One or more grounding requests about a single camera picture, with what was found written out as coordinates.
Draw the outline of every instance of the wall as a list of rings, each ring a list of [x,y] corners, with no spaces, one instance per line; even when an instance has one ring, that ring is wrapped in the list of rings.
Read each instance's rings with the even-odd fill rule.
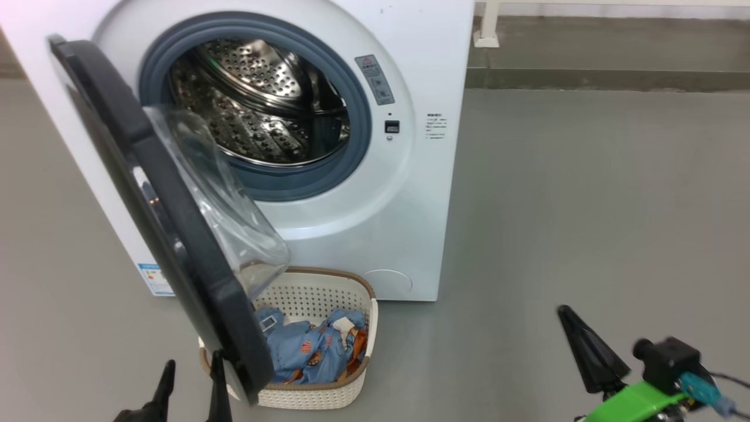
[[[477,2],[481,16],[485,3]],[[501,16],[750,20],[748,0],[566,0],[501,3]]]

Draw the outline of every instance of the basket rim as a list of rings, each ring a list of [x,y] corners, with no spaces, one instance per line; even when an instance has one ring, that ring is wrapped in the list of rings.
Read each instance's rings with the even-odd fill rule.
[[[370,295],[370,299],[375,299],[375,290],[373,290],[373,287],[370,285],[370,283],[368,283],[367,280],[363,279],[361,276],[356,275],[355,273],[349,273],[347,271],[340,270],[328,270],[326,268],[316,267],[289,267],[286,269],[285,273],[320,274],[321,276],[334,276],[342,277],[345,279],[352,279],[353,281],[362,285],[365,290],[367,290],[367,294]]]
[[[375,290],[373,290],[370,283],[363,279],[361,276],[355,273],[349,273],[347,271],[340,270],[328,270],[326,268],[316,267],[289,267],[285,273],[304,273],[304,274],[320,274],[322,276],[334,276],[351,279],[364,287],[367,290],[367,294],[370,295],[370,300],[375,299]],[[203,371],[210,377],[211,376],[211,364],[208,359],[208,351],[206,348],[201,347],[198,349],[198,359],[200,360],[200,366]],[[359,368],[351,375],[346,377],[343,381],[328,382],[325,384],[306,384],[306,385],[289,385],[289,384],[267,384],[263,390],[274,390],[274,391],[320,391],[320,390],[337,390],[338,388],[346,387],[353,383],[357,378],[362,375],[370,364],[370,357],[365,356],[359,365]]]

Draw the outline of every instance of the blue clothing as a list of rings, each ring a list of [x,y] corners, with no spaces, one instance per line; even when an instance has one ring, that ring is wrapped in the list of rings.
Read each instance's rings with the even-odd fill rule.
[[[274,378],[271,382],[284,383],[291,379],[297,369],[302,378],[292,384],[325,384],[335,382],[346,370],[354,350],[354,336],[346,338],[346,350],[341,344],[341,334],[331,327],[334,321],[348,318],[358,330],[367,327],[365,315],[360,311],[335,309],[320,326],[312,328],[310,322],[300,321],[283,325],[284,314],[276,308],[256,312],[258,321],[273,316],[277,323],[265,332],[271,359],[274,362]],[[310,358],[320,352],[317,365],[308,365]]]

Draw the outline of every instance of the warning label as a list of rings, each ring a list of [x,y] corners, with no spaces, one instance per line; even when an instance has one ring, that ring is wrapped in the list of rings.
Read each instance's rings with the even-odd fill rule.
[[[157,264],[138,264],[138,268],[141,270],[143,279],[151,289],[151,292],[155,296],[174,296],[175,292],[172,291],[172,287],[167,282],[164,274],[161,273],[161,269]]]
[[[391,86],[388,84],[388,80],[383,74],[383,69],[378,64],[375,56],[370,54],[369,56],[355,57],[354,60],[357,62],[364,77],[367,78],[367,83],[373,91],[377,105],[393,104],[395,100],[393,99]]]
[[[445,139],[448,132],[448,119],[442,113],[428,113],[427,123],[424,125],[425,139]]]

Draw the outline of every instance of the white plastic basket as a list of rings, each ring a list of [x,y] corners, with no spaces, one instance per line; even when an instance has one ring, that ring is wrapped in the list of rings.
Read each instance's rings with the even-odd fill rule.
[[[360,276],[320,268],[289,268],[253,301],[256,309],[279,308],[291,321],[327,318],[334,309],[359,310],[367,319],[367,347],[359,369],[345,380],[330,384],[269,384],[259,394],[261,406],[293,409],[343,408],[357,398],[365,382],[377,333],[377,300],[372,287]],[[211,373],[206,349],[199,339],[200,362]],[[238,398],[230,386],[229,394]]]

